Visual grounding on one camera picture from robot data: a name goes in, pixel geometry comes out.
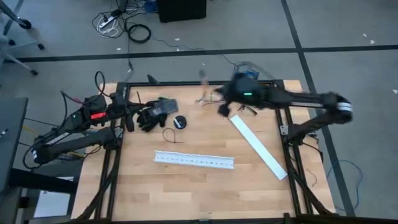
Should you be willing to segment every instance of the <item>red light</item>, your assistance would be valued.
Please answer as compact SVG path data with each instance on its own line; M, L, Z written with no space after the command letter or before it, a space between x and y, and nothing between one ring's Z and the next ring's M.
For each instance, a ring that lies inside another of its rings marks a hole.
M102 112L102 113L98 113L98 114L93 114L91 115L91 119L98 119L98 118L102 118L103 116L105 116L106 113Z

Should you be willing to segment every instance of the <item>metal bracket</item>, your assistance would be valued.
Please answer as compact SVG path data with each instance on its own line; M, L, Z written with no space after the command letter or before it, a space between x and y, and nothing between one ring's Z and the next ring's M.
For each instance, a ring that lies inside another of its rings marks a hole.
M287 125L281 125L279 126L280 129L280 134L285 136L289 134L289 127Z
M122 128L115 128L114 129L114 134L116 135L116 137L119 137L122 132L123 132Z

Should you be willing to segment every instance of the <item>office chair leg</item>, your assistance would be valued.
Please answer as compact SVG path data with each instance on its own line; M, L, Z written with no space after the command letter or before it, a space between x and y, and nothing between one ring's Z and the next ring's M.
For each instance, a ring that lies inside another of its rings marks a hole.
M26 64L22 63L20 60L16 59L15 57L13 57L11 54L9 53L4 53L3 54L8 60L12 60L13 62L17 63L18 65L28 69L32 75L37 75L39 73L37 73L35 70L31 69L29 66L27 66Z
M36 45L36 44L37 44L36 40L35 41L30 41L28 43L18 44L18 45L12 46L12 47L8 47L7 50L14 50L14 49L18 49L20 47L27 47L29 45Z
M14 40L8 40L8 44L9 44L10 46L15 46L15 45L16 45L16 43L15 43Z
M13 11L12 9L10 9L6 3L4 3L3 1L0 1L0 9L2 10L3 13L5 13L5 15L7 15L8 17L10 17L13 21L16 21L20 27L24 28L24 29L30 29L32 28L32 24L26 20L26 19L21 19L20 17L18 17Z

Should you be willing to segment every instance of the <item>wheel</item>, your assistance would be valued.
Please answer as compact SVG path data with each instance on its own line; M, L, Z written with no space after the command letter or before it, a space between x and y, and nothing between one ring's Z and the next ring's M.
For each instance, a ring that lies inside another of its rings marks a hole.
M32 24L27 20L27 19L21 19L25 25L20 25L20 27L24 28L24 29L30 29L32 28Z
M11 45L11 46L14 46L14 45L16 45L16 43L15 43L15 41L14 41L14 40L8 40L8 44L9 44L9 45Z
M31 70L30 72L31 72L32 75L37 75L37 74L39 74L39 73L37 73L35 70Z

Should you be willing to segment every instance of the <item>table leg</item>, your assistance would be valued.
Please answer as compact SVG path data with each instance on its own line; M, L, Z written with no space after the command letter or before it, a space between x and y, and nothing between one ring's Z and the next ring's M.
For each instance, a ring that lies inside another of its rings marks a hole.
M40 189L68 194L74 194L77 189L77 183L73 181L49 177L42 174L34 174L26 170L14 168L11 169L8 185L10 187Z

